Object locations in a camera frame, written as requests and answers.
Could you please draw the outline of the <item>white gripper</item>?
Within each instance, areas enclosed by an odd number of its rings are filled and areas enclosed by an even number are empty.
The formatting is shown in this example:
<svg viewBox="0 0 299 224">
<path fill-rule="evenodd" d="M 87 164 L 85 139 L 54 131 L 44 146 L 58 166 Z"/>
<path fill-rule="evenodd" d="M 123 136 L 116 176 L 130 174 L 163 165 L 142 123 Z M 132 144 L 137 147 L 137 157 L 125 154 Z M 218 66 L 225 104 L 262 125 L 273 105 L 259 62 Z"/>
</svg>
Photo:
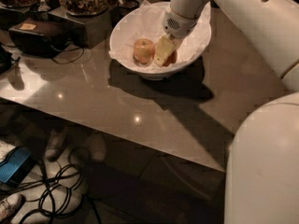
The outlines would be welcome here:
<svg viewBox="0 0 299 224">
<path fill-rule="evenodd" d="M 188 36 L 198 20 L 185 19 L 171 9 L 167 9 L 164 13 L 163 28 L 167 34 L 175 38 L 184 38 Z M 176 50 L 176 45 L 168 36 L 162 36 L 155 45 L 153 60 L 158 66 L 164 66 L 167 58 Z"/>
</svg>

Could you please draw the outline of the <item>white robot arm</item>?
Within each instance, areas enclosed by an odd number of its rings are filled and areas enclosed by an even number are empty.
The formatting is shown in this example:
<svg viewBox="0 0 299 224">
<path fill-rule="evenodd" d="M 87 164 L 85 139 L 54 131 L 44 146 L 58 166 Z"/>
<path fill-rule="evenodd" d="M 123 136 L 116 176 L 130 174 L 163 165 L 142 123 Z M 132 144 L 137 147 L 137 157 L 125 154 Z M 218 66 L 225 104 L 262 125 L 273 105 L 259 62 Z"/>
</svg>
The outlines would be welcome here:
<svg viewBox="0 0 299 224">
<path fill-rule="evenodd" d="M 164 30 L 187 36 L 208 1 L 171 0 Z M 238 129 L 227 163 L 224 224 L 299 224 L 299 5 L 214 1 L 291 90 Z"/>
</svg>

